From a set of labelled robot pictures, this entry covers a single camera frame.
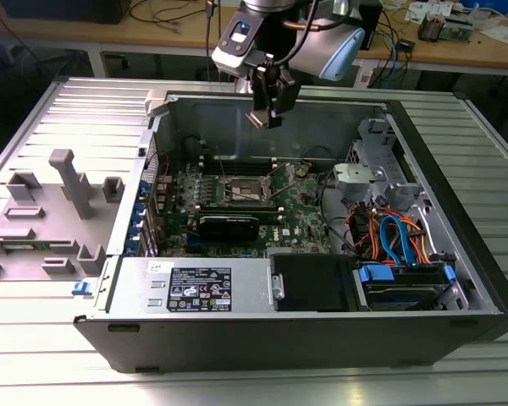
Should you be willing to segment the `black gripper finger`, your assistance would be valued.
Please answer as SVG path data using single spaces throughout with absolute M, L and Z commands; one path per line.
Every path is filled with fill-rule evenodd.
M 268 79 L 268 128 L 282 125 L 281 115 L 295 106 L 300 90 L 300 83 L 285 67 L 272 68 Z
M 256 112 L 268 109 L 269 98 L 266 73 L 267 69 L 263 65 L 260 65 L 256 67 L 253 74 L 253 110 Z

